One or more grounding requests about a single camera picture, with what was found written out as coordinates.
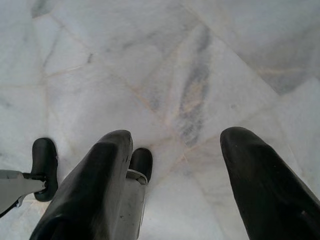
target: dark stain on marble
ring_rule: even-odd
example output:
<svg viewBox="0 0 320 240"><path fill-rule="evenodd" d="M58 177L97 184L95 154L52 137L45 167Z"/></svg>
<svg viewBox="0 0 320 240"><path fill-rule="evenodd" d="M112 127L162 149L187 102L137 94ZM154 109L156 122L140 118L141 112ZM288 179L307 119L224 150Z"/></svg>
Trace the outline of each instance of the dark stain on marble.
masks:
<svg viewBox="0 0 320 240"><path fill-rule="evenodd" d="M198 142L203 127L203 105L209 87L210 56L207 50L210 43L210 30L204 28L197 39L196 52L180 101L178 128L188 147Z"/></svg>
<svg viewBox="0 0 320 240"><path fill-rule="evenodd" d="M36 0L31 7L31 15L33 18L50 13L58 0Z"/></svg>
<svg viewBox="0 0 320 240"><path fill-rule="evenodd" d="M311 27L239 56L279 95L292 92L320 66L320 27Z"/></svg>

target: white marble tile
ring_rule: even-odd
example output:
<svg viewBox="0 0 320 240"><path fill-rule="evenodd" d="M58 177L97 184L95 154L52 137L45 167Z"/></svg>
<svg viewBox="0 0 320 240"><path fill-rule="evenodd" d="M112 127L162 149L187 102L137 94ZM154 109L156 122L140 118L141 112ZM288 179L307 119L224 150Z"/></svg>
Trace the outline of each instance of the white marble tile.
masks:
<svg viewBox="0 0 320 240"><path fill-rule="evenodd" d="M9 211L0 219L2 240L25 240L47 209L47 202L24 201L22 206Z"/></svg>
<svg viewBox="0 0 320 240"><path fill-rule="evenodd" d="M0 85L38 84L41 60L25 1L1 2L0 43Z"/></svg>
<svg viewBox="0 0 320 240"><path fill-rule="evenodd" d="M185 157L228 239L248 240L221 153L220 135L186 152Z"/></svg>
<svg viewBox="0 0 320 240"><path fill-rule="evenodd" d="M172 65L173 74L163 80L164 84L172 81L165 121L189 147L277 99L277 94L203 24L179 46L169 68Z"/></svg>
<svg viewBox="0 0 320 240"><path fill-rule="evenodd" d="M150 108L162 119L166 118L166 113L170 105L170 90L174 77L174 68L177 51L142 81L137 92L145 99Z"/></svg>
<svg viewBox="0 0 320 240"><path fill-rule="evenodd" d="M320 82L311 78L275 109L302 176L320 198Z"/></svg>
<svg viewBox="0 0 320 240"><path fill-rule="evenodd" d="M30 172L32 145L47 134L44 87L1 87L0 112L0 169Z"/></svg>
<svg viewBox="0 0 320 240"><path fill-rule="evenodd" d="M320 64L318 0L184 0L279 94Z"/></svg>
<svg viewBox="0 0 320 240"><path fill-rule="evenodd" d="M171 136L121 79L97 62L48 78L48 99L78 156L84 157L103 135L118 129L131 132L134 147Z"/></svg>
<svg viewBox="0 0 320 240"><path fill-rule="evenodd" d="M47 75L90 63L93 54L50 15L34 21L42 65Z"/></svg>
<svg viewBox="0 0 320 240"><path fill-rule="evenodd" d="M225 239L185 160L149 192L139 239Z"/></svg>
<svg viewBox="0 0 320 240"><path fill-rule="evenodd" d="M62 123L58 120L58 116L50 108L48 111L48 137L54 141L58 153L57 180L60 184L84 155L77 154L62 130Z"/></svg>
<svg viewBox="0 0 320 240"><path fill-rule="evenodd" d="M152 153L153 166L151 180L148 184L149 190L154 188L169 174L172 167L183 158L186 148L175 137L168 137L150 145L144 144L135 147L148 148Z"/></svg>
<svg viewBox="0 0 320 240"><path fill-rule="evenodd" d="M65 0L52 14L134 88L198 22L176 0Z"/></svg>

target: marble floor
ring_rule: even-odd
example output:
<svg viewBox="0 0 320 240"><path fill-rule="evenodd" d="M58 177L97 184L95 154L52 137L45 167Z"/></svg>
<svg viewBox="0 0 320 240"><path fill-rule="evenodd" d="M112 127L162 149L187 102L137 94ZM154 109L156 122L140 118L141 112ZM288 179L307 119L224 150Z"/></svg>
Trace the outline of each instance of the marble floor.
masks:
<svg viewBox="0 0 320 240"><path fill-rule="evenodd" d="M0 168L61 182L104 134L154 156L140 240L248 240L219 136L243 126L320 197L319 0L0 0ZM0 219L26 240L47 203Z"/></svg>

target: gray metal bar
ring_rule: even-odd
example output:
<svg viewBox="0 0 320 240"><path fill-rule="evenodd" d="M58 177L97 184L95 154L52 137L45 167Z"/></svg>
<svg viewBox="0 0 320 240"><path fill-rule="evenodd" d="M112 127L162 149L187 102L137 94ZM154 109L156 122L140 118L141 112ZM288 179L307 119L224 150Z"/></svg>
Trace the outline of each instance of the gray metal bar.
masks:
<svg viewBox="0 0 320 240"><path fill-rule="evenodd" d="M20 171L0 170L0 213L17 200L17 207L20 207L26 195L44 190L45 184L40 180L24 178Z"/></svg>
<svg viewBox="0 0 320 240"><path fill-rule="evenodd" d="M143 219L147 184L146 176L128 169L114 240L137 240Z"/></svg>

